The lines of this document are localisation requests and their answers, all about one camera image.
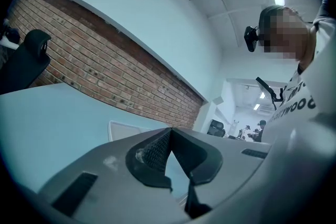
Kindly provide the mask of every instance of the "chair backrest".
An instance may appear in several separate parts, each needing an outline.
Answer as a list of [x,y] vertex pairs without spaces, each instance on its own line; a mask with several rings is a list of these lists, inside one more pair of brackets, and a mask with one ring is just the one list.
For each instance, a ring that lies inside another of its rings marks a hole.
[[218,131],[223,130],[223,127],[224,124],[222,122],[212,120],[207,134],[215,135]]
[[24,42],[0,70],[0,94],[27,89],[46,69],[50,58],[46,54],[51,37],[39,29],[30,31]]

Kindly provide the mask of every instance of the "dark hair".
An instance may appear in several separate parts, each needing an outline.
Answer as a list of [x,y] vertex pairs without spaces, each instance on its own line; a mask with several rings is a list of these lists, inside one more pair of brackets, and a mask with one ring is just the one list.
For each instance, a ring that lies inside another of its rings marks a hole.
[[264,8],[260,13],[258,39],[260,44],[264,47],[264,52],[270,52],[270,40],[266,38],[266,35],[269,34],[271,18],[272,16],[278,15],[282,8],[283,6],[280,5],[272,5]]

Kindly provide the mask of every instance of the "white desk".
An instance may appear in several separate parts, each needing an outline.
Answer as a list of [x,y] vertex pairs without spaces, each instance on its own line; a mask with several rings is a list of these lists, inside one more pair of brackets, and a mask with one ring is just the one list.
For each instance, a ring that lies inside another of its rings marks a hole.
[[[167,127],[95,100],[64,83],[0,95],[4,160],[17,182],[38,192],[65,166],[107,143],[111,120],[149,130]],[[183,195],[188,179],[174,156],[166,170],[173,181],[174,196]]]

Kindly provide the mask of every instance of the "white panel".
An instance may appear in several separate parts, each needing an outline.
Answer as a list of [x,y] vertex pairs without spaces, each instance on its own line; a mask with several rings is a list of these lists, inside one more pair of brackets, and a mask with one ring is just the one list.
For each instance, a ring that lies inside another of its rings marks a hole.
[[151,129],[146,129],[138,126],[122,124],[115,121],[109,122],[109,142],[123,139],[126,137],[134,136],[143,132],[150,131]]

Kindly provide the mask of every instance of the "person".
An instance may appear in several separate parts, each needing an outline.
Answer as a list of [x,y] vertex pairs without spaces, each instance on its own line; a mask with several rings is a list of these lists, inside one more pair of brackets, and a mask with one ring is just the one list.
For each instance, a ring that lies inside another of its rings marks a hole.
[[280,52],[284,58],[299,62],[297,70],[284,88],[280,106],[300,91],[300,75],[335,36],[336,20],[331,17],[328,0],[322,1],[312,26],[304,22],[295,10],[286,6],[272,5],[262,10],[258,39],[264,52]]
[[255,139],[257,136],[258,136],[258,134],[259,134],[259,130],[258,129],[254,129],[254,131],[253,131],[253,134],[251,134],[251,138],[252,139]]
[[251,130],[250,125],[246,125],[244,129],[239,130],[238,137],[243,138],[243,136],[245,135],[245,133],[246,133],[248,130]]
[[261,142],[261,138],[263,136],[263,131],[264,128],[266,126],[266,121],[265,120],[261,120],[258,125],[260,125],[261,131],[259,131],[259,133],[255,136],[255,138],[253,138],[254,142]]

